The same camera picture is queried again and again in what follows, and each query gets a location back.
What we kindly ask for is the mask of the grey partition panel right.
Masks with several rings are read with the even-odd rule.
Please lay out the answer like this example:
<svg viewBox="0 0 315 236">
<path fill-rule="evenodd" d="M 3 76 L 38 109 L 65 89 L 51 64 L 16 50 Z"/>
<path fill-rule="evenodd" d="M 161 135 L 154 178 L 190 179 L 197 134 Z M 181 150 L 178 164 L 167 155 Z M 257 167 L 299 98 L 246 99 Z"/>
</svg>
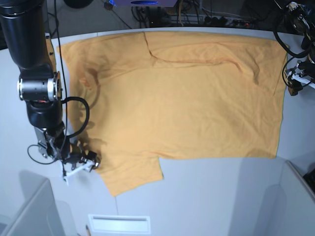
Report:
<svg viewBox="0 0 315 236">
<path fill-rule="evenodd" d="M 279 183 L 266 189 L 253 234 L 315 234 L 315 194 L 291 162 L 284 163 Z"/>
</svg>

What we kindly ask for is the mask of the orange yellow T-shirt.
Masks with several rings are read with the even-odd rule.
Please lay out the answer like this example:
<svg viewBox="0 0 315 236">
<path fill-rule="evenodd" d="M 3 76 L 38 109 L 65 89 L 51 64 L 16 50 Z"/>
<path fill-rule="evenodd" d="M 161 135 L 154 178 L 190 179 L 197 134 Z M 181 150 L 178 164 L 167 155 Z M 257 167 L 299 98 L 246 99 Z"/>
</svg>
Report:
<svg viewBox="0 0 315 236">
<path fill-rule="evenodd" d="M 160 158 L 275 158 L 286 52 L 274 40 L 217 33 L 114 34 L 61 46 L 79 135 L 117 196 L 163 178 Z"/>
</svg>

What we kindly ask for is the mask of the grey partition panel left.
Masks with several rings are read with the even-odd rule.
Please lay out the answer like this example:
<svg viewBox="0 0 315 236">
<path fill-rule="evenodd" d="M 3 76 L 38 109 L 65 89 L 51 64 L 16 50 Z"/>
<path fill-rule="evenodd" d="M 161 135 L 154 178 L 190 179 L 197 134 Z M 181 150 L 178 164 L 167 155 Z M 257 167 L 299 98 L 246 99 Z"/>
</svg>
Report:
<svg viewBox="0 0 315 236">
<path fill-rule="evenodd" d="M 2 236 L 64 236 L 52 187 L 44 180 L 20 207 Z"/>
</svg>

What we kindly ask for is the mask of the white paper label sheet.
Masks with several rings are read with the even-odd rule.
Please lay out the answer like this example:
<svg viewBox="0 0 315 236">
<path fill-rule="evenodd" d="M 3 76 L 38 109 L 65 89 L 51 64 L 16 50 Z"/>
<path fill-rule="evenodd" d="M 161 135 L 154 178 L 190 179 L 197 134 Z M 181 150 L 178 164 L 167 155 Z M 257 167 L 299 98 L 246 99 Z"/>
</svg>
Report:
<svg viewBox="0 0 315 236">
<path fill-rule="evenodd" d="M 88 215 L 91 230 L 110 234 L 151 234 L 149 216 Z"/>
</svg>

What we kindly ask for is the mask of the pencil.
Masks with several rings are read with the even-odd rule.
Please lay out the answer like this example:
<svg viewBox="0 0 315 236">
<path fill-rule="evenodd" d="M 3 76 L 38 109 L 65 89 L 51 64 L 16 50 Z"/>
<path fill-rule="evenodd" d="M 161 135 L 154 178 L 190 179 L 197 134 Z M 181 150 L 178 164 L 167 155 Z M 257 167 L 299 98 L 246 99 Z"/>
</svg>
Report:
<svg viewBox="0 0 315 236">
<path fill-rule="evenodd" d="M 88 225 L 86 225 L 86 232 L 87 232 L 87 236 L 91 236 L 91 232 Z"/>
</svg>

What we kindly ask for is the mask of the grey partition panel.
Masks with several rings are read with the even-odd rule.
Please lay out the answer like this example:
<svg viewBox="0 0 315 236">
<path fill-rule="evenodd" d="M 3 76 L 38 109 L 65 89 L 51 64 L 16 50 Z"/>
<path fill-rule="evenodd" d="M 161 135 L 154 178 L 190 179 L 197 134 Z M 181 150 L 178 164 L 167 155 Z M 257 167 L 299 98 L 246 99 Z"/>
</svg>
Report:
<svg viewBox="0 0 315 236">
<path fill-rule="evenodd" d="M 52 187 L 44 180 L 20 207 L 2 236 L 64 236 Z"/>
<path fill-rule="evenodd" d="M 253 234 L 315 234 L 315 194 L 291 162 L 284 163 L 279 183 L 266 189 Z"/>
</svg>

